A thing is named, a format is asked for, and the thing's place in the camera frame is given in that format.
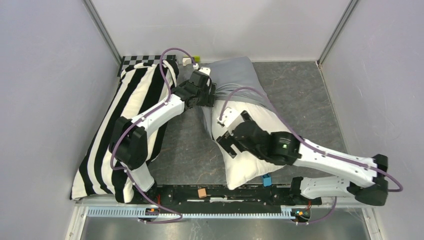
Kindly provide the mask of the right aluminium corner post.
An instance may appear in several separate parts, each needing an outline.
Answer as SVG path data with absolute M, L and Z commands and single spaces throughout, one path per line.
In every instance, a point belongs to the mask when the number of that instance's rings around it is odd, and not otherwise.
M 351 15 L 355 11 L 359 2 L 360 2 L 360 0 L 350 0 L 348 2 L 347 7 L 345 8 L 342 16 L 340 17 L 338 23 L 336 24 L 336 27 L 334 28 L 334 30 L 332 32 L 330 38 L 328 39 L 323 51 L 321 52 L 319 58 L 316 61 L 316 64 L 319 68 L 322 67 L 326 58 L 330 54 L 333 46 L 335 45 L 335 43 L 338 40 L 341 33 L 343 32 L 348 20 L 350 19 Z

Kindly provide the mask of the white yellow-green small block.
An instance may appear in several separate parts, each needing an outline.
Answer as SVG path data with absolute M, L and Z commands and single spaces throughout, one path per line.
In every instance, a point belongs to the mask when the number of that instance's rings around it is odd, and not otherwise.
M 200 56 L 195 55 L 195 56 L 184 56 L 182 58 L 182 65 L 185 67 L 187 65 L 193 65 L 193 64 L 198 64 L 200 62 Z

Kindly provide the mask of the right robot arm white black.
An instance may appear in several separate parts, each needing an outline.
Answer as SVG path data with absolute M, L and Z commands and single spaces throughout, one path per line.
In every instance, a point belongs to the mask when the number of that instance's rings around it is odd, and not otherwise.
M 384 206 L 388 198 L 388 157 L 360 157 L 322 147 L 288 131 L 263 130 L 247 111 L 227 107 L 217 123 L 224 129 L 217 143 L 235 158 L 247 152 L 276 166 L 297 166 L 328 173 L 328 177 L 295 177 L 289 199 L 302 204 L 321 197 L 354 198 L 370 206 Z

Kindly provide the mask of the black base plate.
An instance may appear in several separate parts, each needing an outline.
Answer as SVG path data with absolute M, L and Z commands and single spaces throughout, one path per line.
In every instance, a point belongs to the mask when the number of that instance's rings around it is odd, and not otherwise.
M 198 189 L 206 189 L 207 197 L 199 198 Z M 260 214 L 278 213 L 281 206 L 321 205 L 293 193 L 286 185 L 245 184 L 234 190 L 226 185 L 154 185 L 146 195 L 164 208 L 162 213 L 181 214 Z

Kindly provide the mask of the blue small box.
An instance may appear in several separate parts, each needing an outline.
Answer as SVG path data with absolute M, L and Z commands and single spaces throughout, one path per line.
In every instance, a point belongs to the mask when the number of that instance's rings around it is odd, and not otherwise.
M 268 173 L 262 175 L 261 176 L 261 179 L 262 179 L 262 184 L 263 184 L 264 187 L 269 187 L 269 186 L 271 186 L 273 184 L 272 183 L 272 177 Z

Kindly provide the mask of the aluminium corner post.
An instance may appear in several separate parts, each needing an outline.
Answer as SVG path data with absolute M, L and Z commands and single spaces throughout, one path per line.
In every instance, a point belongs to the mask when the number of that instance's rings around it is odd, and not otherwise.
M 341 33 L 343 32 L 348 20 L 350 19 L 351 15 L 355 11 L 359 2 L 360 2 L 360 0 L 350 0 L 348 2 L 347 7 L 345 8 L 342 16 L 340 17 L 338 23 L 336 24 L 336 27 L 334 28 L 334 30 L 332 32 L 330 38 L 328 39 L 323 51 L 321 52 L 319 58 L 316 61 L 316 64 L 319 68 L 322 67 L 326 58 L 330 54 L 333 46 L 335 45 L 335 43 L 338 40 Z
M 108 32 L 106 25 L 104 24 L 100 14 L 98 13 L 94 3 L 92 0 L 82 0 L 82 3 L 84 4 L 85 8 L 88 11 L 88 14 L 90 15 L 93 23 L 95 24 L 98 32 L 102 36 L 103 40 L 105 41 L 109 51 L 111 52 L 114 60 L 118 65 L 122 62 L 122 56 L 120 55 L 110 33 Z

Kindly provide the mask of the grey pillowcase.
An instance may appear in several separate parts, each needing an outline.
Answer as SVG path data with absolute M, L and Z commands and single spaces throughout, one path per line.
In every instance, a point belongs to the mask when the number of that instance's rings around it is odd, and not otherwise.
M 219 60 L 204 66 L 210 68 L 211 81 L 216 84 L 215 107 L 218 106 L 219 100 L 225 101 L 233 90 L 240 87 L 251 87 L 266 96 L 255 68 L 247 56 Z M 231 97 L 231 100 L 271 109 L 267 100 L 251 90 L 240 90 Z

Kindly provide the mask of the checkerboard calibration board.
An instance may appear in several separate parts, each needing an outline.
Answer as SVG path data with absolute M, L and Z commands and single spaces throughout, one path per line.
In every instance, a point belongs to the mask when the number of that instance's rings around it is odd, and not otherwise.
M 143 63 L 144 66 L 158 65 L 160 62 L 161 55 L 127 55 L 121 58 L 119 70 L 117 72 L 117 77 L 121 77 L 122 72 L 129 66 L 134 66 L 137 64 Z M 164 55 L 162 58 L 164 61 L 168 61 L 169 64 L 173 62 L 172 66 L 175 67 L 175 75 L 180 74 L 178 67 L 178 60 L 175 54 L 173 55 Z

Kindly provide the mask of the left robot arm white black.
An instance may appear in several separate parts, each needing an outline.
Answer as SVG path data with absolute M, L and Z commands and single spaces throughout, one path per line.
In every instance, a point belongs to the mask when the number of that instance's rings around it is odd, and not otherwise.
M 188 109 L 214 105 L 216 84 L 210 74 L 208 67 L 194 70 L 190 78 L 173 88 L 171 95 L 164 100 L 131 119 L 121 116 L 115 122 L 109 144 L 111 160 L 120 162 L 139 188 L 137 196 L 145 204 L 151 204 L 157 198 L 157 190 L 152 187 L 155 180 L 146 164 L 149 137 Z

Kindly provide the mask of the orange small cube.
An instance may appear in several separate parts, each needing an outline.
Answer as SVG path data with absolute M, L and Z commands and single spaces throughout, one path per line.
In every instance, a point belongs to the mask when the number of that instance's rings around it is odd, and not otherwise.
M 198 189 L 198 190 L 197 190 L 197 193 L 198 193 L 198 197 L 199 197 L 200 199 L 202 199 L 202 198 L 206 198 L 206 197 L 207 197 L 207 191 L 206 191 L 206 189 L 205 189 L 205 188 L 200 188 L 200 189 Z

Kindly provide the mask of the left aluminium corner post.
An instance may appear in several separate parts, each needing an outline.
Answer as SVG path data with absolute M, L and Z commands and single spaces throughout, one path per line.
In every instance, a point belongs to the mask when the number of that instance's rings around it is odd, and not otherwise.
M 114 60 L 118 65 L 122 62 L 122 56 L 120 55 L 110 33 L 108 32 L 106 25 L 104 24 L 100 14 L 98 13 L 94 3 L 92 0 L 82 0 L 82 3 L 84 4 L 85 8 L 88 11 L 88 14 L 90 15 L 93 23 L 95 24 L 98 32 L 102 36 L 103 40 L 105 41 L 109 51 L 111 52 Z

